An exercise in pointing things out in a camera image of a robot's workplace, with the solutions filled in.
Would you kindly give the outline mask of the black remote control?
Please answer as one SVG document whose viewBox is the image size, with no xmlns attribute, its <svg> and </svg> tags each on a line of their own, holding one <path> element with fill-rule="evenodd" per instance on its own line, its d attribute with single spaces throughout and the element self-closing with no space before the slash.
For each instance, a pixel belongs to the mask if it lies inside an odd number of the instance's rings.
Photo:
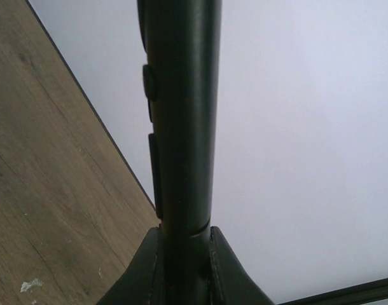
<svg viewBox="0 0 388 305">
<path fill-rule="evenodd" d="M 139 1 L 166 304 L 209 302 L 221 1 Z"/>
</svg>

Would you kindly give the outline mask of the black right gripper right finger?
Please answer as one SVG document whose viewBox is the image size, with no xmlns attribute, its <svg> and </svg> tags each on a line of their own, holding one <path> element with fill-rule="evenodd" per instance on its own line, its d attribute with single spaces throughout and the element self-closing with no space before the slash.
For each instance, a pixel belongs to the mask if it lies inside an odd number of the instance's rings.
<svg viewBox="0 0 388 305">
<path fill-rule="evenodd" d="M 211 304 L 262 305 L 271 299 L 255 284 L 221 232 L 211 227 Z"/>
</svg>

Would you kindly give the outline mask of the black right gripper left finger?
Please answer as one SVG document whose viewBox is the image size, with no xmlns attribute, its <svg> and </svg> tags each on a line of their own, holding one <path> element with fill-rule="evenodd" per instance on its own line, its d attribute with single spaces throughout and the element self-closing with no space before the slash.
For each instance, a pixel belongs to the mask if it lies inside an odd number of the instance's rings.
<svg viewBox="0 0 388 305">
<path fill-rule="evenodd" d="M 152 227 L 125 272 L 98 304 L 161 304 L 162 282 L 158 279 L 159 227 Z"/>
</svg>

